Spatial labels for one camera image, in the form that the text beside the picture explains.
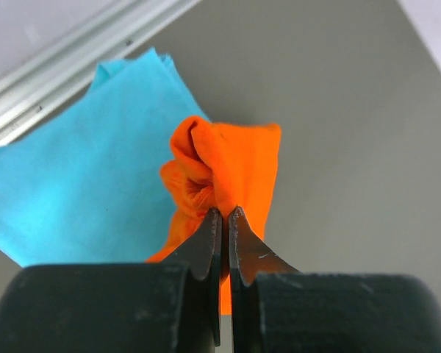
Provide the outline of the orange t-shirt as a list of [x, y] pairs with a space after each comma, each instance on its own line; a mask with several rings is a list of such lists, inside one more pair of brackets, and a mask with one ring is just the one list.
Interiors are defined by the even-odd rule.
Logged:
[[211, 208], [228, 219], [241, 207], [254, 234], [264, 239], [281, 136], [277, 124], [238, 126], [199, 116], [183, 120], [170, 139], [173, 159], [160, 169], [176, 211], [165, 245], [148, 261], [164, 260], [198, 229]]

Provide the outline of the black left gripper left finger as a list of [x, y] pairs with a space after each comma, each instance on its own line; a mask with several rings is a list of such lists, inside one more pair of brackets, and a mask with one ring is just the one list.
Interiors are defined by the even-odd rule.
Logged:
[[213, 352], [221, 215], [159, 263], [36, 265], [0, 300], [0, 352]]

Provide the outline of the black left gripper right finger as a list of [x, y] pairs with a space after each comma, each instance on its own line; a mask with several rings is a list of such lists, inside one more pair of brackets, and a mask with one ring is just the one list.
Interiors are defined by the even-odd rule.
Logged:
[[400, 274], [303, 274], [229, 216], [235, 352], [441, 352], [441, 308]]

